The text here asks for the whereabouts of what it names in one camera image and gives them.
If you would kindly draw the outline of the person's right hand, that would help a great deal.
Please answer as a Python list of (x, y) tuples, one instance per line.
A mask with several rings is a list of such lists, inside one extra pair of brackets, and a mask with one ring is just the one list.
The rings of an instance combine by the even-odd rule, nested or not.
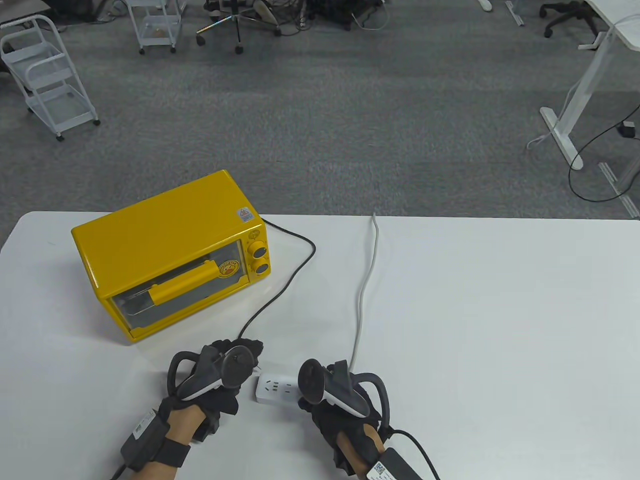
[(300, 398), (297, 404), (300, 409), (311, 414), (314, 425), (333, 449), (336, 468), (344, 470), (348, 476), (364, 480), (385, 451), (378, 435), (383, 418), (364, 388), (357, 385), (355, 391), (367, 402), (369, 416), (353, 416), (326, 400), (313, 405)]

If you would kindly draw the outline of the person's left hand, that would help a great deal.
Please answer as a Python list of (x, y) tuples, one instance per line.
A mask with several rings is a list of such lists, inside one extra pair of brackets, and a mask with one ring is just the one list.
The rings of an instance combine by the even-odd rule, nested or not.
[(216, 340), (199, 353), (182, 350), (174, 354), (167, 371), (167, 397), (158, 412), (163, 421), (172, 410), (196, 406), (205, 414), (193, 439), (202, 442), (217, 430), (222, 413), (235, 415), (237, 395), (259, 364), (264, 344), (260, 340), (240, 338)]

